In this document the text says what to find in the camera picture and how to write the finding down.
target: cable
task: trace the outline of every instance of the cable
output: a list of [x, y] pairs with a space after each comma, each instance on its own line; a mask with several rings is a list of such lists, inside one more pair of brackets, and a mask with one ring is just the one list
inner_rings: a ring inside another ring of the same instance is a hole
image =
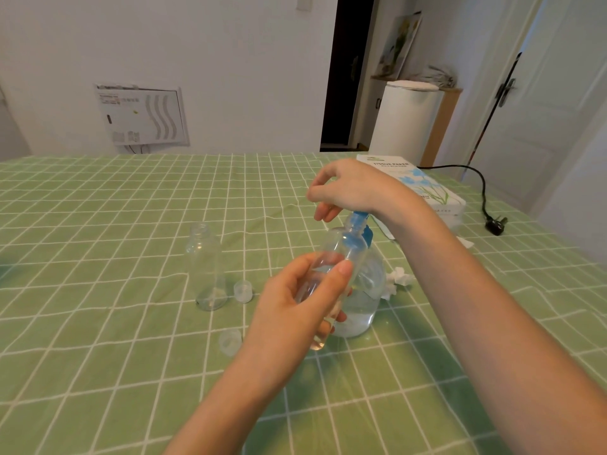
[[504, 217], [504, 218], [498, 217], [497, 219], [495, 219], [495, 218], [491, 217], [489, 215], [489, 213], [487, 212], [487, 207], [486, 207], [487, 206], [487, 196], [485, 195], [485, 190], [487, 188], [487, 184], [485, 182], [485, 177], [482, 175], [482, 173], [478, 169], [476, 169], [472, 166], [467, 166], [465, 164], [443, 164], [442, 166], [427, 166], [427, 167], [418, 166], [418, 169], [429, 170], [429, 169], [440, 169], [440, 168], [444, 168], [444, 167], [463, 167], [464, 169], [470, 169], [479, 175], [479, 177], [481, 178], [481, 182], [482, 182], [481, 211], [482, 211], [482, 214], [485, 216], [485, 228], [488, 229], [495, 236], [501, 235], [504, 232], [506, 223], [508, 223], [508, 218], [507, 217]]

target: white cylindrical appliance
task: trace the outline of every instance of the white cylindrical appliance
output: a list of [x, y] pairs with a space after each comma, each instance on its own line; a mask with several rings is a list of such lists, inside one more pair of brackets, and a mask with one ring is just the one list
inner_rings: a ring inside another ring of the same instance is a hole
[[402, 156], [419, 164], [442, 95], [431, 83], [386, 83], [369, 154]]

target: clear plastic bottle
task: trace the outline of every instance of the clear plastic bottle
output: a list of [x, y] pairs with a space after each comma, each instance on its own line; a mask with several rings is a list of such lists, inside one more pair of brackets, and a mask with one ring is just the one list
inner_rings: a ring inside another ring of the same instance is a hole
[[355, 337], [365, 332], [373, 322], [384, 287], [383, 258], [377, 249], [370, 247], [352, 283], [352, 293], [342, 305], [342, 311], [348, 318], [335, 324], [333, 335]]
[[[368, 250], [368, 244], [362, 237], [367, 226], [367, 216], [363, 212], [353, 212], [345, 221], [343, 227], [330, 229], [320, 248], [320, 254], [310, 267], [310, 271], [304, 278], [302, 285], [297, 291], [295, 300], [300, 303], [311, 296], [326, 273], [329, 272], [339, 261], [351, 260], [354, 264], [350, 284], [356, 279], [356, 275]], [[331, 312], [325, 317], [314, 337], [311, 349], [321, 349], [331, 332], [335, 318], [341, 306], [343, 296], [338, 299]]]
[[226, 280], [222, 265], [222, 248], [206, 223], [195, 223], [190, 229], [186, 246], [189, 278], [188, 291], [196, 305], [205, 311], [221, 308], [227, 298]]

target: electrical panel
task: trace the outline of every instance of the electrical panel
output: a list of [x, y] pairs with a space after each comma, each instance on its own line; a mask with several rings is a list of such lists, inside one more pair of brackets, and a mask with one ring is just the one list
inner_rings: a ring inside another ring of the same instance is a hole
[[187, 144], [180, 91], [95, 85], [114, 145]]

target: tissue paper box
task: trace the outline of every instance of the tissue paper box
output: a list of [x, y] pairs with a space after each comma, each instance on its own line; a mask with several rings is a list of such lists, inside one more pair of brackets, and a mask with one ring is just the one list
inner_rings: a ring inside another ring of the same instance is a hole
[[452, 230], [464, 220], [466, 201], [401, 156], [358, 155], [356, 159], [399, 179], [424, 198]]

